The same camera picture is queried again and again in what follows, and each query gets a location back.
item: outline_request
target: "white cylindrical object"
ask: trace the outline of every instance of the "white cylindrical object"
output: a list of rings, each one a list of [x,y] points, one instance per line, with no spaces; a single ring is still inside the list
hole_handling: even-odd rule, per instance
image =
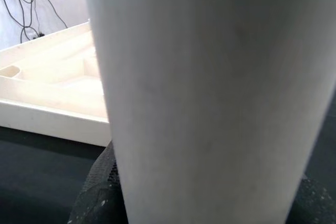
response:
[[[336,2],[88,5],[129,223],[284,223],[336,78]]]

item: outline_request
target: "dark surface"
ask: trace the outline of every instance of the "dark surface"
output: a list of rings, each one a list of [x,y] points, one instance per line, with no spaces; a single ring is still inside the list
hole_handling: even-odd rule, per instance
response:
[[[336,200],[336,95],[330,103],[306,174],[321,183]]]
[[[304,178],[286,224],[335,224],[336,203],[316,180]]]
[[[102,147],[0,127],[0,223],[67,223]]]
[[[110,142],[93,164],[68,223],[128,223],[115,158]]]

